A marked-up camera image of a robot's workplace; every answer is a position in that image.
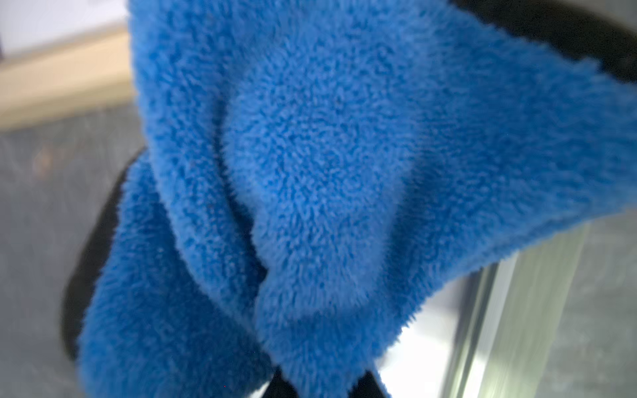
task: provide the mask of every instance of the white surface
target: white surface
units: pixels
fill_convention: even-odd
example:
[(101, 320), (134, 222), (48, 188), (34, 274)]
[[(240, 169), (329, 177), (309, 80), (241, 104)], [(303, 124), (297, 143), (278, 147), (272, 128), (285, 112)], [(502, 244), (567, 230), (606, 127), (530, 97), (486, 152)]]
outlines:
[[(378, 361), (380, 377), (392, 398), (437, 398), (454, 352), (467, 279), (449, 283), (427, 300), (398, 343)], [(264, 385), (250, 398), (261, 398)]]
[(0, 45), (12, 55), (124, 22), (126, 0), (0, 0)]

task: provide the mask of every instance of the wooden edge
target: wooden edge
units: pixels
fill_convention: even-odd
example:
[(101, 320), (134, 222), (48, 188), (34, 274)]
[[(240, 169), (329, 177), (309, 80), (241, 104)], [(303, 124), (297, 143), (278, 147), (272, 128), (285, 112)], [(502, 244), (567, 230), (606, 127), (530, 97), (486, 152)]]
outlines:
[[(478, 398), (534, 398), (588, 225), (522, 252), (515, 264)], [(473, 359), (479, 361), (480, 355)], [(473, 398), (467, 391), (462, 398)]]
[(125, 29), (0, 64), (0, 132), (134, 97)]

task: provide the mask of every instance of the microfiber towel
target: microfiber towel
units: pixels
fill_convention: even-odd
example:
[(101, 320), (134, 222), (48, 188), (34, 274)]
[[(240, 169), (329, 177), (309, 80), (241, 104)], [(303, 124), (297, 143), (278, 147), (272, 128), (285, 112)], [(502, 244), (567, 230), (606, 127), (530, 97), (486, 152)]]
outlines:
[(446, 282), (637, 201), (637, 90), (443, 0), (132, 0), (91, 397), (345, 398)]

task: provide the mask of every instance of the blue towel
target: blue towel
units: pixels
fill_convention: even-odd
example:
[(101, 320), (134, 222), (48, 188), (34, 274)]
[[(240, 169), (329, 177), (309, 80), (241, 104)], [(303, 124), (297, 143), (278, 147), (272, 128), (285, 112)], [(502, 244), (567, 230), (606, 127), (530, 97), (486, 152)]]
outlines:
[(345, 398), (446, 282), (637, 202), (637, 90), (442, 0), (132, 0), (91, 397)]

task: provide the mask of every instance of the fabric texture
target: fabric texture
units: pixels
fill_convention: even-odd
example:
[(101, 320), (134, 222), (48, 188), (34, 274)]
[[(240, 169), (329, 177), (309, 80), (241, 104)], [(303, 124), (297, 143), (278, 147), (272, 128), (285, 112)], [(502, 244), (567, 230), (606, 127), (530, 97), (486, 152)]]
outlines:
[[(121, 172), (115, 186), (112, 188), (111, 194), (85, 243), (76, 269), (64, 291), (61, 323), (62, 340), (68, 357), (74, 362), (77, 360), (77, 339), (82, 331), (83, 316), (94, 295), (97, 279), (106, 265), (108, 254), (111, 252), (115, 228), (119, 221), (117, 207), (122, 199), (122, 185), (128, 174), (128, 169), (129, 166)], [(117, 335), (117, 331), (113, 332), (113, 330), (108, 330), (106, 333), (106, 336)], [(377, 377), (367, 372), (350, 391), (348, 398), (385, 397), (386, 395), (376, 379)], [(138, 394), (143, 395), (154, 395), (155, 393), (149, 388), (145, 388), (144, 391), (138, 391)], [(298, 395), (294, 386), (284, 380), (281, 371), (277, 370), (261, 398), (298, 398)]]
[(446, 282), (637, 201), (637, 91), (441, 0), (132, 0), (93, 397), (344, 398)]

